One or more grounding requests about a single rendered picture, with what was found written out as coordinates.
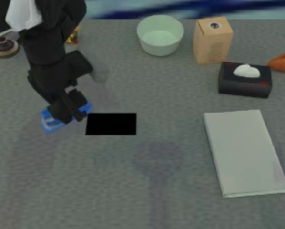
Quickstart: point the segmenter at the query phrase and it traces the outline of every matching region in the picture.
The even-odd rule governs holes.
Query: black tissue box
[[[237,76],[234,71],[243,63],[223,62],[219,72],[219,93],[268,98],[272,90],[271,69],[268,66],[253,65],[259,70],[260,77],[246,78]]]

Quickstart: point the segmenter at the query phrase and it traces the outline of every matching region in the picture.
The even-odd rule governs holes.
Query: cardboard box
[[[268,66],[252,65],[260,72],[259,78],[246,78],[234,74],[242,63],[223,62],[219,72],[219,93],[268,98],[272,90],[272,74]]]
[[[233,39],[226,17],[199,19],[193,37],[193,53],[198,64],[226,61]]]

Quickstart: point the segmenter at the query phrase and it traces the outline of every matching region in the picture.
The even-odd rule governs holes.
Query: white rectangle
[[[223,197],[285,192],[285,175],[259,110],[205,113]]]

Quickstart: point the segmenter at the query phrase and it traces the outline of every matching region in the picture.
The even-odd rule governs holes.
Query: gray table
[[[137,23],[85,21],[81,45],[110,79],[79,81],[96,112],[137,112],[137,136],[85,137],[85,123],[43,133],[23,51],[0,60],[0,229],[285,229],[285,194],[222,198],[202,119],[261,109],[285,171],[285,74],[269,99],[219,95],[219,65],[193,58],[194,20],[165,58],[141,50]],[[285,52],[285,21],[231,25],[230,61]]]

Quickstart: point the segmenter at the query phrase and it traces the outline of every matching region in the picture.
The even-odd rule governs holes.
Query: brown donut
[[[273,58],[268,66],[274,70],[285,72],[285,53]]]

